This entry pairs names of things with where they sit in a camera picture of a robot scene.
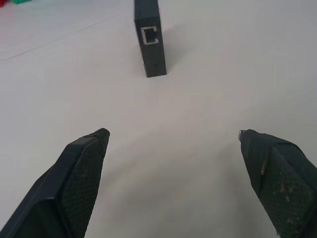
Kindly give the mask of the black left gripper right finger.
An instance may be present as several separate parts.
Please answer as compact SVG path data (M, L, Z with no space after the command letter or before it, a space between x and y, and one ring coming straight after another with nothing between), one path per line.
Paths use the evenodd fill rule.
M239 132L253 190L281 238L317 236L317 169L294 143Z

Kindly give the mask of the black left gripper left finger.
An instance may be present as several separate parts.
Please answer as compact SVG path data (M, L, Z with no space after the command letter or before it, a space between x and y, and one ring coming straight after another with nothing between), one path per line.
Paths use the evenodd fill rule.
M97 199L110 132L69 143L27 192L2 238L83 238Z

